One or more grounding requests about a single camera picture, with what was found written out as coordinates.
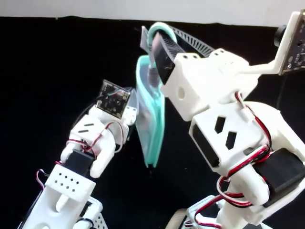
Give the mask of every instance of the black background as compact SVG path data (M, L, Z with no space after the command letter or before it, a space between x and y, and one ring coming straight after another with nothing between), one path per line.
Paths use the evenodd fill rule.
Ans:
M39 168L51 171L70 127L97 95L102 80L135 85L141 25L151 22L0 18L2 226L16 228L37 196ZM276 28L169 23L244 58L271 61ZM305 139L304 73L288 77L280 109ZM264 75L248 100L275 106L283 78ZM137 133L97 181L94 197L104 206L110 229L163 229L179 208L215 194L213 174L188 136L172 104L166 102L166 130L158 167L145 168ZM270 217L276 229L302 226L305 195Z

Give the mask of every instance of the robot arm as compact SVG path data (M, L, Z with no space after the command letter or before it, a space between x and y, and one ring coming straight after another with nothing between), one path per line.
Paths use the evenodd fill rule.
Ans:
M107 229L102 204L90 196L95 182L89 178L99 178L129 139L137 110L134 90L104 80L100 96L73 126L61 162L18 228Z
M304 10L294 12L275 60L256 66L223 49L202 59L184 52L163 31L156 33L152 52L161 91L182 119L191 121L192 140L211 170L221 175L220 195L190 207L183 228L258 226L304 190L304 143L278 110L242 99L261 74L305 69L304 28ZM225 181L230 185L223 192ZM217 218L200 214L213 203L221 207Z

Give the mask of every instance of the perforated metal bracket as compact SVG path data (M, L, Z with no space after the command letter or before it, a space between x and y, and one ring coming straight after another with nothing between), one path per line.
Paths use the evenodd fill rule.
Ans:
M105 220L103 218L103 215L100 213L98 217L93 221L94 228L96 229L108 229Z

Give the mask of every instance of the white wall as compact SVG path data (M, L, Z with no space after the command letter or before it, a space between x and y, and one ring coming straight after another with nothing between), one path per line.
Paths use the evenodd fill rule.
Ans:
M280 26L305 0L0 0L0 16Z

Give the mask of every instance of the circuit board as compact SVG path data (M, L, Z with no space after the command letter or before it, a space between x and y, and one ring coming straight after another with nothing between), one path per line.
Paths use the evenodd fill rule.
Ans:
M280 75L305 70L305 10L301 10Z
M130 98L130 94L131 91L129 89L103 80L100 91L101 99L97 102L96 107L121 119Z

